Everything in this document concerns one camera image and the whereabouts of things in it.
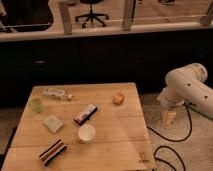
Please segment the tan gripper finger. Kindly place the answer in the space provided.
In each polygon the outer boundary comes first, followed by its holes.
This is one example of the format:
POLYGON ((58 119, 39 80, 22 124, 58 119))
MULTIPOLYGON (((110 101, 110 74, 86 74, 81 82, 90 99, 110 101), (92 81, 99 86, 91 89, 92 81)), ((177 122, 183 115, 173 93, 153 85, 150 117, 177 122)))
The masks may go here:
POLYGON ((162 111, 163 124, 166 125, 166 126, 169 126, 173 122, 175 117, 176 117, 175 111, 170 111, 170 110, 163 110, 162 111))

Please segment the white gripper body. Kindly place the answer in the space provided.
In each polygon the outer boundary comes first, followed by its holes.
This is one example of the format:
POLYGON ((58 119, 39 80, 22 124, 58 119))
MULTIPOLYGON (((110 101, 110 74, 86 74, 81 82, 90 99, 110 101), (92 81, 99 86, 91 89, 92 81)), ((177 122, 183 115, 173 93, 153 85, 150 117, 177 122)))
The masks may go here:
POLYGON ((158 95, 157 100, 163 108, 172 109, 183 104, 183 98, 173 89, 165 87, 158 95))

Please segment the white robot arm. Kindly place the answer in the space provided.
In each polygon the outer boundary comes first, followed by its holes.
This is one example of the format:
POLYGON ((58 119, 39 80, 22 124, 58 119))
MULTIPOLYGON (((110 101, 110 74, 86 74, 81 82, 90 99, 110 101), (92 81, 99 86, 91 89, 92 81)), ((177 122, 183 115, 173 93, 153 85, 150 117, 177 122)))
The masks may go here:
POLYGON ((188 104, 190 108, 213 121, 213 88, 204 84, 207 69, 200 63, 192 63, 169 71, 166 86, 157 100, 165 110, 188 104))

